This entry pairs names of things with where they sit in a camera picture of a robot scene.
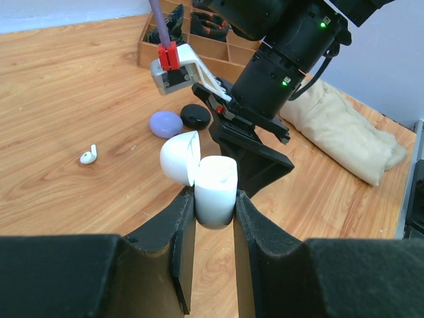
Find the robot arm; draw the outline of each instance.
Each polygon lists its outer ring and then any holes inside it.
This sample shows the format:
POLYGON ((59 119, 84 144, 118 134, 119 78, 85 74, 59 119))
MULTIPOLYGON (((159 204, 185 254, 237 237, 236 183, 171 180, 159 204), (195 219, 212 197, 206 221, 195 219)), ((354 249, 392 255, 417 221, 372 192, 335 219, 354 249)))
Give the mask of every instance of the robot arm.
MULTIPOLYGON (((331 2, 360 26, 392 1, 331 2)), ((232 84, 215 78, 188 44, 178 47, 179 69, 165 70, 157 60, 151 65, 152 77, 162 94, 194 84, 194 94, 213 114, 212 139, 223 156, 237 161, 238 186, 251 197, 294 168, 286 156, 262 143, 255 127, 284 144, 289 141, 289 129, 277 114, 286 101, 315 83, 342 45, 351 44, 348 20, 324 0, 261 0, 248 5, 245 0, 203 0, 203 4, 229 21, 238 35, 262 40, 238 80, 232 84), (319 71, 301 87, 322 56, 319 71)))

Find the wooden organizer box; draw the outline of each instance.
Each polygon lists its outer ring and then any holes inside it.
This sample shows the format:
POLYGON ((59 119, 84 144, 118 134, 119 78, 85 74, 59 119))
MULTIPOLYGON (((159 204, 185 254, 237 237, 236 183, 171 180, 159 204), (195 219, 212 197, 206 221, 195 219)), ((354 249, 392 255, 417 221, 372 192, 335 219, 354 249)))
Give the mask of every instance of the wooden organizer box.
MULTIPOLYGON (((184 41, 190 44, 213 75, 225 78, 232 83, 236 82, 260 43, 245 40, 237 36, 232 30, 227 35, 227 43, 190 34, 191 12, 206 11, 193 8, 191 0, 179 0, 179 3, 160 0, 165 17, 180 3, 184 6, 182 25, 184 41)), ((143 41, 146 33, 154 28, 156 28, 156 21, 151 13, 138 40, 137 64, 142 68, 150 69, 150 63, 158 58, 158 46, 143 41)))

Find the airpod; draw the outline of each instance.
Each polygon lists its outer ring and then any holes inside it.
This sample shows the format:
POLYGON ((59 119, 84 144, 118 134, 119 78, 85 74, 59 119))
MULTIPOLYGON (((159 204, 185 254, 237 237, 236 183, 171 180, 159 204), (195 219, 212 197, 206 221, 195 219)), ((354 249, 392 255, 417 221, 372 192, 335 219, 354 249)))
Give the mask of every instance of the airpod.
POLYGON ((223 229, 233 219, 237 162, 225 156, 200 158, 197 131, 171 138, 160 151, 160 165, 166 176, 185 186, 194 185, 197 221, 207 229, 223 229))
POLYGON ((91 151, 84 152, 79 162, 82 164, 92 164, 97 159, 97 148, 95 144, 91 145, 91 151))

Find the beige fabric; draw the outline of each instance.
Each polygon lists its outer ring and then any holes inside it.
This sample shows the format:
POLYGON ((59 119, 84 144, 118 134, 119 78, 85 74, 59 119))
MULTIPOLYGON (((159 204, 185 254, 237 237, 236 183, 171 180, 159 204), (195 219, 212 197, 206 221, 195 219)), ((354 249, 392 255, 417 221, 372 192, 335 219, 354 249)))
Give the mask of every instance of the beige fabric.
POLYGON ((394 135, 373 127, 329 84, 319 80, 280 115, 347 170, 378 186, 407 155, 394 135))

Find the wooden table surface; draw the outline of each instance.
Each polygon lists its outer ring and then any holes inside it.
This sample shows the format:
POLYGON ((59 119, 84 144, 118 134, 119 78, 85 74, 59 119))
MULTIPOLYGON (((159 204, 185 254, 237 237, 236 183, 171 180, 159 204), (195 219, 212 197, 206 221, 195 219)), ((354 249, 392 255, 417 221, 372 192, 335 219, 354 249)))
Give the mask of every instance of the wooden table surface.
MULTIPOLYGON (((148 129, 158 110, 199 102, 190 89, 160 96, 136 66, 146 17, 0 35, 0 235, 131 232, 182 188, 158 161, 164 141, 148 129), (80 155, 96 143, 93 165, 80 155)), ((415 134, 370 108, 354 106, 396 135, 408 158, 371 187, 291 129, 287 146, 264 142, 296 168, 253 202, 299 239, 391 238, 415 134)), ((218 154, 200 134, 202 156, 218 154)), ((197 226, 190 317, 237 317, 233 230, 197 226)))

